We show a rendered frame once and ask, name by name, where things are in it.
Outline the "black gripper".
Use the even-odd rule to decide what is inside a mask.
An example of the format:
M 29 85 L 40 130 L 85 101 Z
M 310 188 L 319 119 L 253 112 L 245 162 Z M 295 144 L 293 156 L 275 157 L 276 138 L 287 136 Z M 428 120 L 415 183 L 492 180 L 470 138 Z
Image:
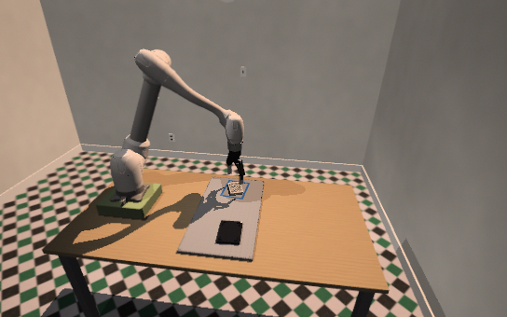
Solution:
M 233 162 L 235 163 L 235 165 L 237 166 L 238 172 L 240 174 L 239 175 L 240 185 L 242 185 L 243 184 L 243 175 L 245 175 L 245 171 L 243 168 L 242 160 L 240 160 L 240 155 L 241 155 L 241 151 L 238 151 L 238 152 L 229 151 L 227 159 L 226 159 L 226 163 L 227 163 L 227 174 L 232 173 L 232 165 L 231 164 Z

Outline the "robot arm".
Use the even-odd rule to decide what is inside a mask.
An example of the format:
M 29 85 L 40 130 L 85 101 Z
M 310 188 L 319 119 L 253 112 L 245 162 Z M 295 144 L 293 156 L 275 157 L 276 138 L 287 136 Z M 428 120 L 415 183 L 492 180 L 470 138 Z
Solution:
M 158 49 L 151 51 L 141 49 L 137 54 L 134 60 L 143 71 L 144 83 L 131 133 L 125 138 L 121 150 L 114 153 L 110 161 L 111 174 L 116 188 L 116 193 L 110 198 L 110 201 L 123 201 L 124 204 L 127 201 L 142 201 L 144 193 L 150 187 L 149 184 L 143 184 L 143 169 L 141 170 L 142 164 L 140 165 L 140 163 L 148 157 L 150 143 L 146 139 L 161 86 L 216 114 L 219 117 L 219 122 L 226 129 L 229 151 L 241 151 L 244 132 L 243 121 L 238 114 L 221 108 L 186 85 L 170 68 L 170 58 L 167 53 Z M 141 160 L 139 161 L 139 159 Z

